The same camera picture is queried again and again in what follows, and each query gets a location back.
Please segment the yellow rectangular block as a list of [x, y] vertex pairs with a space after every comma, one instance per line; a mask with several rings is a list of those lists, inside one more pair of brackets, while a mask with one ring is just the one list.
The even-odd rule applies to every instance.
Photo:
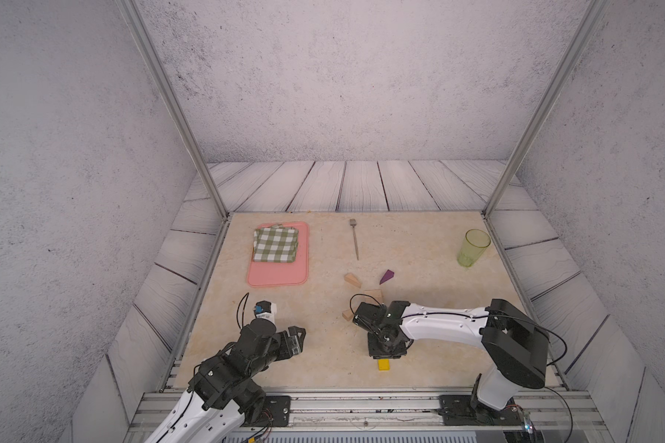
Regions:
[[389, 359], [379, 359], [378, 360], [378, 369], [380, 371], [389, 371], [391, 368]]

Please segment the purple triangular block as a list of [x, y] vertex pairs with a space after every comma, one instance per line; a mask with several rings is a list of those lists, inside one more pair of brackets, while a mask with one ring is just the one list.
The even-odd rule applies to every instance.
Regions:
[[384, 275], [382, 275], [382, 278], [380, 279], [379, 284], [380, 284], [380, 285], [385, 284], [385, 283], [388, 282], [389, 280], [392, 280], [394, 276], [395, 276], [395, 273], [394, 273], [393, 271], [391, 271], [390, 269], [388, 269], [388, 270], [384, 273]]

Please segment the natural wood rectangular block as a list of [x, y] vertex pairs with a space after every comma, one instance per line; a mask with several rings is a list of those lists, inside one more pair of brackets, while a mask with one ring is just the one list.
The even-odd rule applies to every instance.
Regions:
[[366, 290], [364, 291], [365, 295], [371, 296], [376, 302], [383, 304], [384, 299], [383, 299], [383, 294], [380, 289], [375, 289], [375, 290]]

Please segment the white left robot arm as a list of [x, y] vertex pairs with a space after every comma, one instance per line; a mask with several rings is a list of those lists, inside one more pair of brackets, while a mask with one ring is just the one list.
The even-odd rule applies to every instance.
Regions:
[[250, 442], [260, 439], [276, 423], [276, 410], [266, 406], [266, 393], [253, 378], [301, 354], [305, 337], [303, 328], [279, 332], [269, 319], [253, 319], [237, 341], [194, 369], [186, 391], [147, 441], [222, 442], [242, 426], [256, 430]]

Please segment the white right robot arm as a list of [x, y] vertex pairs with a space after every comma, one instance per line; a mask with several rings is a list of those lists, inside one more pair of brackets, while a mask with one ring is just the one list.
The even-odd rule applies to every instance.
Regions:
[[470, 400], [473, 407], [481, 404], [501, 411], [521, 389], [545, 387], [550, 334], [504, 299], [472, 309], [362, 302], [352, 312], [353, 323], [368, 334], [369, 355], [377, 360], [399, 359], [420, 340], [485, 350], [492, 365], [478, 376]]

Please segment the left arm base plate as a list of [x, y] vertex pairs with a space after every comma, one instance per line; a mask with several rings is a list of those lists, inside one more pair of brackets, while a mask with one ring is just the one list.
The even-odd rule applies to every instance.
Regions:
[[245, 412], [244, 426], [288, 427], [291, 397], [287, 395], [265, 395], [255, 400]]

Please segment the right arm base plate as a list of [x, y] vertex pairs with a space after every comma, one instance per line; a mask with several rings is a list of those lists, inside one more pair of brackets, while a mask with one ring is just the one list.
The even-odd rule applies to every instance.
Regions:
[[495, 411], [471, 395], [441, 395], [438, 410], [445, 426], [522, 426], [524, 416], [518, 408]]

